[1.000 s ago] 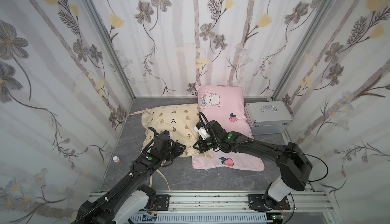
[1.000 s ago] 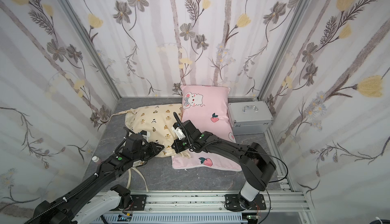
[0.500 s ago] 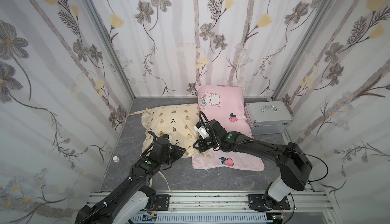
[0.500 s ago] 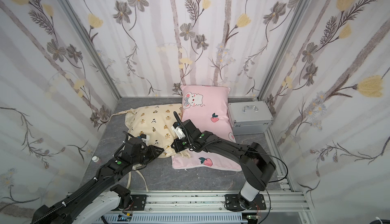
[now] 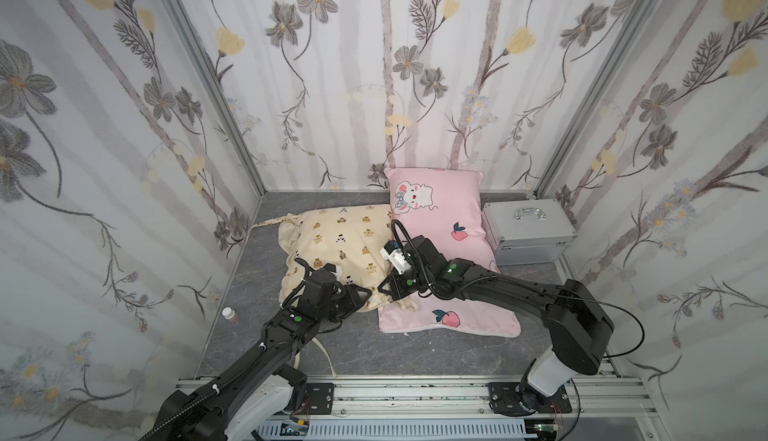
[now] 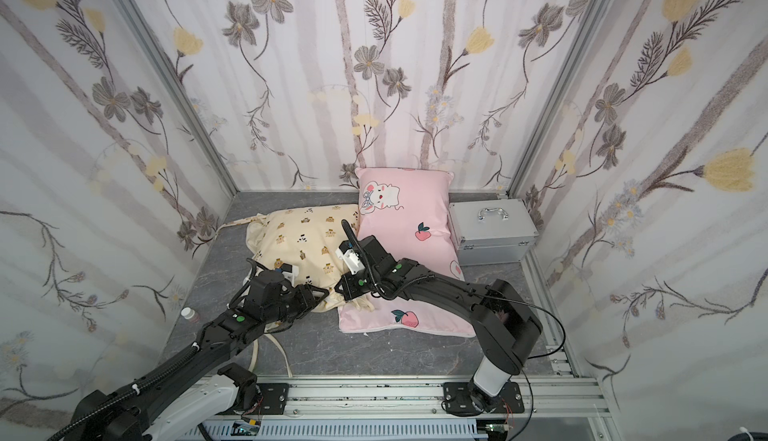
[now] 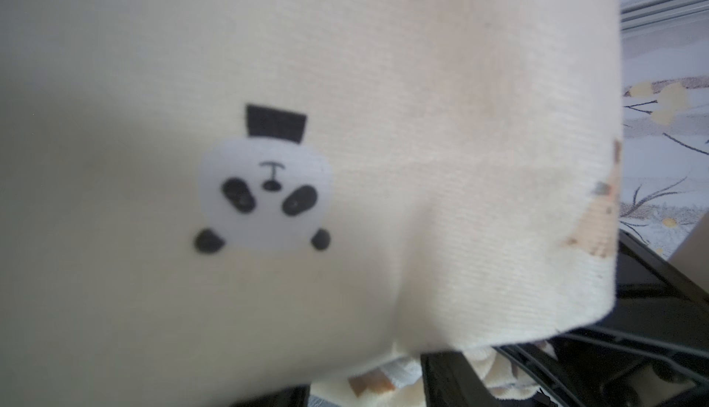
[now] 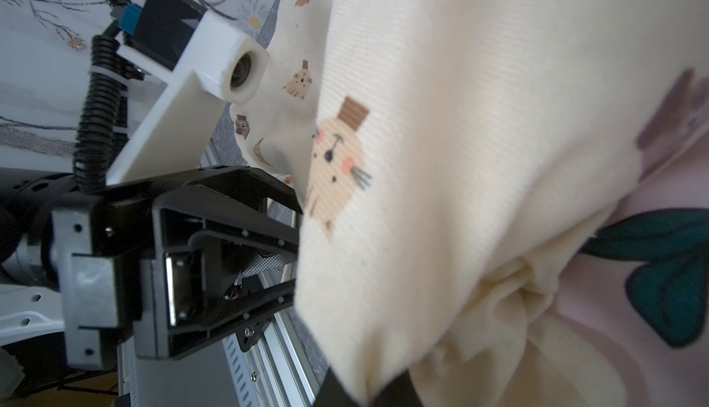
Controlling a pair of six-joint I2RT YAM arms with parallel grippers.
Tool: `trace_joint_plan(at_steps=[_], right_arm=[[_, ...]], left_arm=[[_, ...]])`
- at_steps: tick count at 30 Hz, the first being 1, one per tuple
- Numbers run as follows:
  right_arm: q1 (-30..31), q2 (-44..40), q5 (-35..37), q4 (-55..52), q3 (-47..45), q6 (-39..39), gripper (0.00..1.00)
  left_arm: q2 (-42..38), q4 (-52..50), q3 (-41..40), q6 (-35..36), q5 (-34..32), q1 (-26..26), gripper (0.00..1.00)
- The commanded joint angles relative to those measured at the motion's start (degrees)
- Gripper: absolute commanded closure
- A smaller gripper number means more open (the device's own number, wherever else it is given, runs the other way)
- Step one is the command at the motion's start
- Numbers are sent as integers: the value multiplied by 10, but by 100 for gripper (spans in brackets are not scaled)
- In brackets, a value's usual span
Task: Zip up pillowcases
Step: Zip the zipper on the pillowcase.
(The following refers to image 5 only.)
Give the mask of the cream bear print pillow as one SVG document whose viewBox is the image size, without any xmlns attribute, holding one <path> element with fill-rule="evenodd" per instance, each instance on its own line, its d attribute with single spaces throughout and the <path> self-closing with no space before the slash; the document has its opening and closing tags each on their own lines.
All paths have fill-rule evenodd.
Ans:
<svg viewBox="0 0 768 441">
<path fill-rule="evenodd" d="M 380 255 L 392 239 L 391 220 L 387 204 L 323 208 L 256 223 L 246 233 L 250 235 L 263 226 L 278 227 L 278 244 L 287 254 L 280 301 L 288 297 L 304 276 L 303 267 L 297 263 L 301 258 L 314 269 L 333 264 L 341 271 L 342 283 L 369 289 L 371 297 L 362 308 L 364 312 L 391 304 L 414 312 L 415 302 L 394 301 L 378 290 L 392 270 L 391 263 Z"/>
</svg>

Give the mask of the pink cartoon pillow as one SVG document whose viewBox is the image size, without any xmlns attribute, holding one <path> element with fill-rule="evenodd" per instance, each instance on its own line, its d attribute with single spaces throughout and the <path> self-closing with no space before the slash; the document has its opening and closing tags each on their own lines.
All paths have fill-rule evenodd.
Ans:
<svg viewBox="0 0 768 441">
<path fill-rule="evenodd" d="M 475 171 L 435 168 L 387 168 L 393 216 L 413 237 L 428 238 L 446 259 L 463 258 L 493 271 L 498 269 L 482 226 L 480 184 Z M 488 303 L 408 297 L 414 311 L 393 304 L 378 310 L 383 333 L 449 329 L 480 335 L 516 338 L 521 325 L 515 314 Z"/>
</svg>

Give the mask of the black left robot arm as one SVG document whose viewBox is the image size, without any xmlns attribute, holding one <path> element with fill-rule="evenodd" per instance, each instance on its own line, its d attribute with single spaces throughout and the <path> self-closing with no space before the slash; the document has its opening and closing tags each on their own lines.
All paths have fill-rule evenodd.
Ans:
<svg viewBox="0 0 768 441">
<path fill-rule="evenodd" d="M 372 296 L 368 288 L 339 281 L 340 270 L 331 264 L 304 269 L 299 285 L 262 326 L 258 342 L 207 384 L 166 398 L 144 440 L 226 440 L 237 411 L 270 376 L 320 334 L 324 323 L 341 324 Z"/>
</svg>

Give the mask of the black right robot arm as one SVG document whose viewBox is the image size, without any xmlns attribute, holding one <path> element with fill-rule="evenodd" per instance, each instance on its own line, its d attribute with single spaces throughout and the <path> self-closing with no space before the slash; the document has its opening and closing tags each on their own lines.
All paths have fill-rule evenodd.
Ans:
<svg viewBox="0 0 768 441">
<path fill-rule="evenodd" d="M 530 282 L 470 260 L 448 260 L 424 236 L 404 244 L 389 241 L 380 254 L 393 271 L 379 290 L 394 301 L 430 293 L 444 301 L 481 302 L 538 319 L 549 332 L 550 346 L 531 362 L 518 392 L 551 398 L 573 377 L 599 372 L 614 323 L 583 283 Z"/>
</svg>

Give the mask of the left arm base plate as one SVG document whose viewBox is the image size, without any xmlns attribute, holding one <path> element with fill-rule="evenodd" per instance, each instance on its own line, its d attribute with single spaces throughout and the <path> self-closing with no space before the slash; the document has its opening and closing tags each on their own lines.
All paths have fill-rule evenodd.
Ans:
<svg viewBox="0 0 768 441">
<path fill-rule="evenodd" d="M 333 383 L 307 383 L 298 389 L 292 413 L 303 416 L 330 415 L 334 392 Z"/>
</svg>

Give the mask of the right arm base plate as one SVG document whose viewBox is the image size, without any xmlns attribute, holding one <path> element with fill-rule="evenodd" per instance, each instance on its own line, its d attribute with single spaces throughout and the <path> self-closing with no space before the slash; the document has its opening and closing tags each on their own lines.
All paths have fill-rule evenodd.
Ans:
<svg viewBox="0 0 768 441">
<path fill-rule="evenodd" d="M 491 382 L 487 385 L 489 407 L 495 414 L 526 417 L 534 414 L 570 414 L 573 412 L 565 387 L 551 397 L 545 397 L 518 382 Z"/>
</svg>

